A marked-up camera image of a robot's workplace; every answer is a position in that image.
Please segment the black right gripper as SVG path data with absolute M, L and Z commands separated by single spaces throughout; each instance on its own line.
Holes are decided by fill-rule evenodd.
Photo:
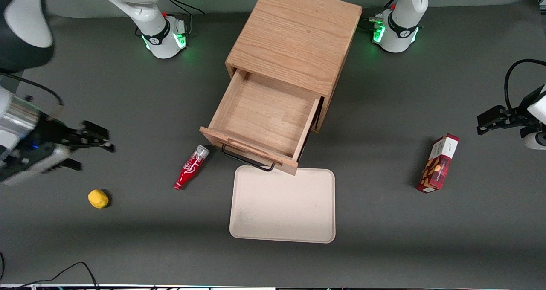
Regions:
M 87 145 L 90 148 L 116 152 L 116 147 L 110 139 L 110 131 L 100 125 L 82 121 L 80 133 L 56 119 L 40 118 L 35 129 L 23 139 L 23 156 L 30 158 L 32 162 L 52 158 L 58 145 L 68 148 L 70 153 L 86 148 Z M 82 164 L 73 159 L 66 159 L 55 165 L 53 170 L 60 168 L 82 171 Z

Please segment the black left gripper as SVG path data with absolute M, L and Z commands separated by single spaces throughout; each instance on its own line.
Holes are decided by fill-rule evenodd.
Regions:
M 512 107 L 509 94 L 506 94 L 506 104 L 513 119 L 526 126 L 545 125 L 545 85 L 539 86 L 531 93 L 524 96 L 517 107 Z M 508 120 L 507 109 L 502 105 L 490 108 L 476 117 L 478 135 L 484 135 L 488 131 L 512 128 Z

